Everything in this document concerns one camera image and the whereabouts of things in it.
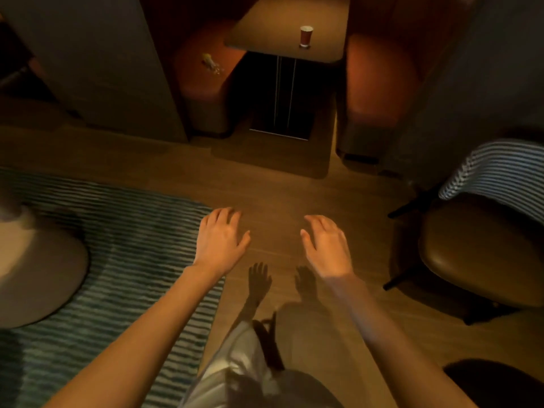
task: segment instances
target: brown cup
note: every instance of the brown cup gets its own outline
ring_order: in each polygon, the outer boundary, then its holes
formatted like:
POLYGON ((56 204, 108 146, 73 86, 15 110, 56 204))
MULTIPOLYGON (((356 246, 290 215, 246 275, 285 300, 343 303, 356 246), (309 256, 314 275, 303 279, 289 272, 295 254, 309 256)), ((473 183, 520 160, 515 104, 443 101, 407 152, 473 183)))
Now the brown cup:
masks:
POLYGON ((303 25, 300 28, 300 47, 309 47, 309 40, 312 37, 313 27, 309 25, 303 25))

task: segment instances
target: striped chair back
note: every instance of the striped chair back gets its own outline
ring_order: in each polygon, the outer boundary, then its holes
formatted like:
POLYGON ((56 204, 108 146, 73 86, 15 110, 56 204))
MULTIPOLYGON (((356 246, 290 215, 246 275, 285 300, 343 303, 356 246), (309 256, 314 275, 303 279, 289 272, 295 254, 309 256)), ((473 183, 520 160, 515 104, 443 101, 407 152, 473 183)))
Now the striped chair back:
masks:
POLYGON ((478 146, 446 180, 439 198, 461 192, 491 198, 544 225, 544 145, 497 139, 478 146))

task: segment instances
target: blue striped rug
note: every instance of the blue striped rug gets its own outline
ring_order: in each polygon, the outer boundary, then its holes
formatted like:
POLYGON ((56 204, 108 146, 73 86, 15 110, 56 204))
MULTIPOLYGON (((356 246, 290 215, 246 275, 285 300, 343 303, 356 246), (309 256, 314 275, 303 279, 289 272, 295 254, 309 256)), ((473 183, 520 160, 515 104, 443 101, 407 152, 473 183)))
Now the blue striped rug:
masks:
MULTIPOLYGON (((0 406, 40 407, 155 303, 190 265, 200 219, 191 200, 0 169, 38 212, 81 232, 91 265, 72 300, 41 322, 0 330, 0 406)), ((144 407, 176 407, 196 377, 223 281, 179 337, 144 407)))

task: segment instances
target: chair seat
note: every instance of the chair seat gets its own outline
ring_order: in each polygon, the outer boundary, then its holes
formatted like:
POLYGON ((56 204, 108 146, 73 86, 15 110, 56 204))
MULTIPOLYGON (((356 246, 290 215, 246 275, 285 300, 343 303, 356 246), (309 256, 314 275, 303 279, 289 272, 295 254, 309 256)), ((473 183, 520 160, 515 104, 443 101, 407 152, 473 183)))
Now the chair seat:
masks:
POLYGON ((425 214, 419 253, 456 286, 509 306, 541 307, 543 229, 506 206, 463 194, 425 214))
POLYGON ((221 102, 226 96, 229 77, 245 51, 225 46, 225 37, 235 21, 205 24, 189 36, 174 57, 174 69, 181 94, 187 99, 208 103, 221 102), (223 72, 215 75, 202 63, 202 54, 211 54, 223 72))
POLYGON ((394 41, 353 34, 346 68, 348 118, 395 127, 420 85, 410 54, 394 41))

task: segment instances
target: gray wall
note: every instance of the gray wall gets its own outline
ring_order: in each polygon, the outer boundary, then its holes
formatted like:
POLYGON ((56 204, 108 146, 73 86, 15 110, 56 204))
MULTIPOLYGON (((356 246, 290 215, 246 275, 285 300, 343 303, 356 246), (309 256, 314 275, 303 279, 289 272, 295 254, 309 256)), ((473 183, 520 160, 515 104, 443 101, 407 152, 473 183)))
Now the gray wall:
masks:
POLYGON ((0 11, 87 123, 187 141, 139 0, 0 0, 0 11))
POLYGON ((480 0, 381 168, 424 188, 515 126, 544 128, 544 0, 480 0))

